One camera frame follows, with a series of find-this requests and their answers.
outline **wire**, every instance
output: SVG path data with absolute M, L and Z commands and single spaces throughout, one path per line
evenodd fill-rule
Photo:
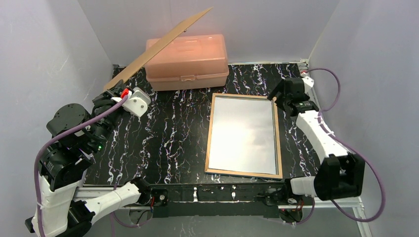
M 283 213 L 283 212 L 279 212 L 279 214 L 281 214 L 283 217 L 285 217 L 285 218 L 290 218 L 290 219 L 292 219 L 292 220 L 294 220 L 293 222 L 298 222 L 298 220 L 296 220 L 292 215 L 286 215 L 285 213 Z
M 150 205 L 151 213 L 153 213 L 153 205 L 154 205 L 154 197 L 153 197 L 153 200 L 151 200 L 151 205 Z
M 328 131 L 326 129 L 326 127 L 322 124 L 322 114 L 323 114 L 323 112 L 327 112 L 330 109 L 332 109 L 335 106 L 335 104 L 337 103 L 337 101 L 340 97 L 340 81 L 339 81 L 339 78 L 337 77 L 337 75 L 334 72 L 332 72 L 331 70 L 326 69 L 326 68 L 313 68 L 313 69 L 307 70 L 307 72 L 316 71 L 316 70 L 323 70 L 323 71 L 327 71 L 327 72 L 331 73 L 334 76 L 334 78 L 336 79 L 336 82 L 337 82 L 337 95 L 336 95 L 335 101 L 333 101 L 333 103 L 332 103 L 332 105 L 330 105 L 330 107 L 328 107 L 326 109 L 321 109 L 319 111 L 319 114 L 318 114 L 319 116 L 317 118 L 317 121 L 319 122 L 320 127 L 323 129 L 323 131 L 325 133 L 329 134 L 329 137 L 331 137 L 333 140 L 341 143 L 343 146 L 345 146 L 347 149 L 351 150 L 352 152 L 358 154 L 361 157 L 361 159 L 363 159 L 365 161 L 365 163 L 371 168 L 373 174 L 375 175 L 375 177 L 378 181 L 380 192 L 381 192 L 381 204 L 380 204 L 380 207 L 379 207 L 377 213 L 374 216 L 372 216 L 370 218 L 367 218 L 367 219 L 356 218 L 354 216 L 351 216 L 349 213 L 345 212 L 334 200 L 331 200 L 331 201 L 338 208 L 339 211 L 341 211 L 345 216 L 349 217 L 350 219 L 352 219 L 354 221 L 359 221 L 359 222 L 371 222 L 371 221 L 377 219 L 382 214 L 382 212 L 384 211 L 386 197 L 385 197 L 385 189 L 384 189 L 384 185 L 382 183 L 382 179 L 378 175 L 377 170 L 374 168 L 374 166 L 371 164 L 371 162 L 368 159 L 366 159 L 366 157 L 364 155 L 362 155 L 359 151 L 357 151 L 356 149 L 354 149 L 353 147 L 351 147 L 350 145 L 348 145 L 347 143 L 343 142 L 342 140 L 337 138 L 335 135 L 330 133 L 330 131 Z
M 306 222 L 306 221 L 308 221 L 308 219 L 310 219 L 310 217 L 313 215 L 313 212 L 314 212 L 314 205 L 316 204 L 316 201 L 314 200 L 314 198 L 311 198 L 312 199 L 312 202 L 313 202 L 313 205 L 311 206 L 311 210 L 310 210 L 310 213 L 308 214 L 308 216 L 304 219 L 304 220 L 302 220 L 302 221 L 300 221 L 300 222 L 293 222 L 293 223 L 288 223 L 288 224 L 290 224 L 290 225 L 301 225 L 301 224 L 303 224 L 304 222 Z M 263 218 L 264 220 L 267 220 L 267 221 L 270 221 L 270 222 L 276 222 L 276 223 L 280 223 L 280 224 L 283 224 L 284 223 L 284 221 L 277 221 L 277 220 L 271 220 L 271 219 L 268 219 L 268 218 Z
M 148 199 L 148 202 L 146 202 L 146 203 L 144 203 L 144 204 L 139 204 L 139 206 L 145 206 L 145 205 L 147 205 L 147 204 L 149 204 L 150 202 L 151 202 L 151 194 L 150 194 L 150 199 Z
M 115 182 L 115 184 L 114 184 L 114 190 L 116 190 L 117 189 L 117 186 L 118 186 L 118 182 Z M 140 226 L 142 226 L 142 225 L 145 225 L 146 223 L 148 223 L 150 220 L 151 220 L 151 218 L 150 219 L 148 219 L 148 220 L 146 220 L 146 221 L 144 221 L 143 223 L 141 223 L 141 224 L 139 224 L 138 222 L 137 222 L 137 224 L 135 224 L 135 225 L 129 225 L 129 224 L 125 224 L 124 222 L 122 222 L 117 216 L 116 216 L 116 214 L 115 214 L 115 212 L 112 212 L 111 214 L 110 214 L 110 218 L 111 218 L 111 223 L 113 223 L 113 220 L 115 219 L 117 222 L 118 222 L 118 224 L 120 224 L 121 226 L 123 226 L 123 227 L 127 227 L 127 228 L 139 228 Z M 115 237 L 115 227 L 113 226 L 113 225 L 111 225 L 111 228 L 112 228 L 112 237 Z
M 301 201 L 302 201 L 302 199 L 297 202 L 297 206 L 295 207 L 295 209 L 293 211 L 299 211 L 299 210 L 301 210 L 301 208 L 298 208 L 300 206 L 300 202 Z
M 97 102 L 95 102 L 95 105 L 93 106 L 93 109 L 92 109 L 92 113 L 91 114 L 92 115 L 95 115 L 97 109 L 102 108 L 102 107 L 105 107 L 105 106 L 111 106 L 113 104 L 114 104 L 114 101 L 113 100 L 101 100 L 101 101 L 97 101 Z
M 114 106 L 112 106 L 110 109 L 108 109 L 107 111 L 101 113 L 100 115 L 93 117 L 92 119 L 79 124 L 61 134 L 58 134 L 57 136 L 53 137 L 51 140 L 49 140 L 47 143 L 45 143 L 45 145 L 40 149 L 40 151 L 37 154 L 37 157 L 35 158 L 35 165 L 34 165 L 34 180 L 35 180 L 35 192 L 37 194 L 37 219 L 38 219 L 38 230 L 39 230 L 39 234 L 41 237 L 45 237 L 45 233 L 43 231 L 43 224 L 42 224 L 42 210 L 41 210 L 41 205 L 42 205 L 42 197 L 41 197 L 41 188 L 40 188 L 40 184 L 39 184 L 39 171 L 38 171 L 38 164 L 41 160 L 41 157 L 43 155 L 43 153 L 45 152 L 45 150 L 51 146 L 52 144 L 54 144 L 55 142 L 57 142 L 58 140 L 62 139 L 63 137 L 73 134 L 75 132 L 78 132 L 80 130 L 82 130 L 83 128 L 94 124 L 95 122 L 98 122 L 99 120 L 103 119 L 104 117 L 108 116 L 109 114 L 111 114 L 112 112 L 114 112 L 115 110 L 117 110 L 119 107 L 122 106 L 123 103 L 125 103 L 125 101 L 127 101 L 128 96 L 124 96 L 124 98 L 118 102 L 117 104 L 115 104 Z
M 312 200 L 313 204 L 312 204 L 312 206 L 311 206 L 310 213 L 308 214 L 308 216 L 307 216 L 304 220 L 302 220 L 302 221 L 300 221 L 300 222 L 296 222 L 296 223 L 295 223 L 296 225 L 301 225 L 301 224 L 303 224 L 304 222 L 308 221 L 308 219 L 310 219 L 311 215 L 313 215 L 313 212 L 314 212 L 314 205 L 316 204 L 316 200 L 314 200 L 314 197 L 313 197 L 313 198 L 311 198 L 311 200 Z
M 299 209 L 299 211 L 301 211 L 302 210 L 302 207 L 304 206 L 304 200 L 301 200 L 301 207 L 300 207 L 300 209 Z
M 139 218 L 139 219 L 138 219 L 138 221 L 137 221 L 137 225 L 138 225 L 138 223 L 140 223 L 141 217 L 143 217 L 144 213 L 146 213 L 146 212 L 148 212 L 148 211 L 150 211 L 150 210 L 145 210 L 145 211 L 143 211 L 143 212 L 141 213 L 140 218 Z

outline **black marble table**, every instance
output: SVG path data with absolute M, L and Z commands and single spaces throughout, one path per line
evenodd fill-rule
M 114 75 L 123 68 L 115 69 Z M 155 92 L 144 69 L 128 84 L 152 102 L 141 118 L 125 113 L 113 136 L 93 158 L 85 184 L 120 184 L 142 176 L 151 184 L 266 182 L 265 179 L 205 174 L 213 93 L 266 96 L 281 78 L 300 76 L 297 64 L 230 65 L 224 87 Z M 311 144 L 281 110 L 283 177 L 315 175 L 319 161 Z

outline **white bracket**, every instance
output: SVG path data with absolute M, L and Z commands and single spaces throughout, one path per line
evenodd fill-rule
M 314 80 L 313 78 L 309 77 L 308 74 L 302 73 L 302 76 L 304 76 L 302 78 L 303 82 L 304 82 L 304 93 L 308 93 L 311 88 L 313 88 L 314 86 Z
M 129 98 L 124 104 L 122 104 L 122 107 L 132 115 L 141 117 L 147 111 L 148 105 L 151 103 L 151 99 L 138 87 L 134 88 L 133 91 L 134 93 L 130 92 L 126 95 L 129 96 Z M 122 98 L 112 97 L 112 100 L 120 102 Z

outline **orange plastic box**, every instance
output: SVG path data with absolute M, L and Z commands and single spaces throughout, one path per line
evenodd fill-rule
M 157 40 L 147 40 L 146 49 Z M 145 71 L 155 91 L 224 86 L 228 76 L 224 37 L 178 37 L 145 65 Z

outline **white wall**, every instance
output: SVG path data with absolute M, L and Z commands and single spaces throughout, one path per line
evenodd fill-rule
M 24 220 L 36 208 L 33 165 L 51 137 L 45 125 L 67 103 L 91 109 L 111 73 L 77 1 L 1 1 L 1 236 L 33 236 Z
M 184 36 L 224 34 L 229 62 L 308 58 L 339 0 L 79 0 L 113 64 L 128 65 L 183 19 Z
M 337 136 L 377 167 L 387 193 L 383 215 L 370 224 L 374 236 L 418 236 L 419 2 L 342 0 L 319 39 L 311 67 L 334 70 L 341 99 L 326 120 Z M 336 86 L 327 73 L 313 73 L 320 104 Z M 362 199 L 366 215 L 380 193 L 368 169 Z

